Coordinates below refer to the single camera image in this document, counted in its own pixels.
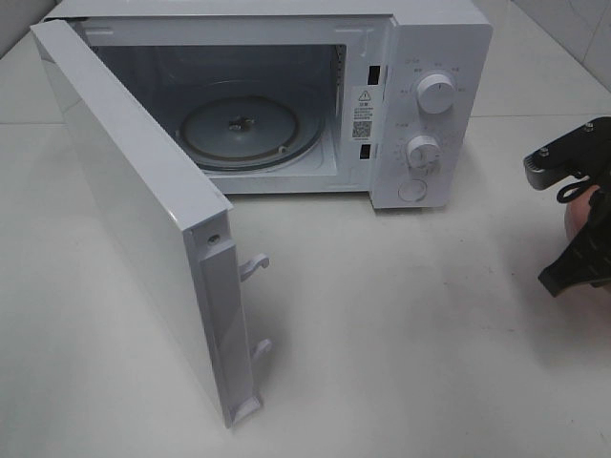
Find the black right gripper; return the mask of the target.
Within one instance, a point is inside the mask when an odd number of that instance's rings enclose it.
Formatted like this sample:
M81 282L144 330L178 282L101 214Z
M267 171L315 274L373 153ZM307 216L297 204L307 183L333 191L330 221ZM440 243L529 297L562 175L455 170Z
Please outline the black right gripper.
M545 267L538 280L553 296L573 286L610 284L610 157L590 156L588 176L599 189L590 197L584 225L557 260Z

